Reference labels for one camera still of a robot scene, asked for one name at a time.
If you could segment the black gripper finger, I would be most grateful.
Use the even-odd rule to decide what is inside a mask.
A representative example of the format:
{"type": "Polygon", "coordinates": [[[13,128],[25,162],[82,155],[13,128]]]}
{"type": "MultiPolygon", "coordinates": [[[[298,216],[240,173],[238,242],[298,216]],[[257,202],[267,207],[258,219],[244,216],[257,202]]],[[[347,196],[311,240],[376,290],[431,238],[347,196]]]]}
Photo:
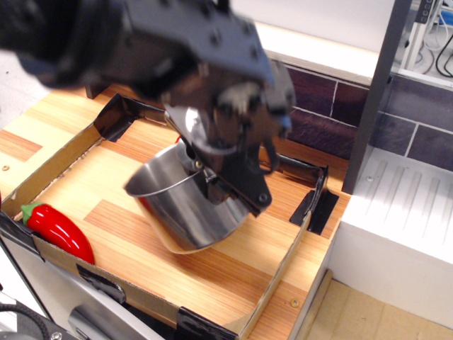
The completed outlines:
{"type": "Polygon", "coordinates": [[[265,175],[273,171],[259,165],[262,146],[271,154],[272,140],[268,137],[250,144],[229,145],[203,110],[166,105],[166,120],[180,134],[188,156],[216,176],[219,201],[236,196],[255,216],[272,202],[265,175]]]}

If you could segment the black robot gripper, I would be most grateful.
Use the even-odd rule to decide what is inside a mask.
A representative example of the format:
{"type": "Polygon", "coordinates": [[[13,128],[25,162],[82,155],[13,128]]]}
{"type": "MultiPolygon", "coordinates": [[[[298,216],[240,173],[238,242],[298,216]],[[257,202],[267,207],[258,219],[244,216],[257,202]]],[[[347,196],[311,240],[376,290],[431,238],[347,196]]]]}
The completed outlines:
{"type": "Polygon", "coordinates": [[[243,149],[291,128],[288,71],[268,59],[252,22],[225,1],[80,1],[88,31],[81,78],[198,111],[212,146],[243,149]]]}

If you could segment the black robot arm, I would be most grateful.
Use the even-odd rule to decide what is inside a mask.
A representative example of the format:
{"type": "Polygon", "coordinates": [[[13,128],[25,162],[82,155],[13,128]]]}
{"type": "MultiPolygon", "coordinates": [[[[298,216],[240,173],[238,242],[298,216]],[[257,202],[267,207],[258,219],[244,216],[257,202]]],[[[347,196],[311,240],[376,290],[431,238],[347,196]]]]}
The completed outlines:
{"type": "Polygon", "coordinates": [[[2,1],[1,48],[50,88],[130,87],[166,107],[190,153],[253,214],[271,203],[258,151],[277,166],[296,98],[255,25],[228,1],[2,1]]]}

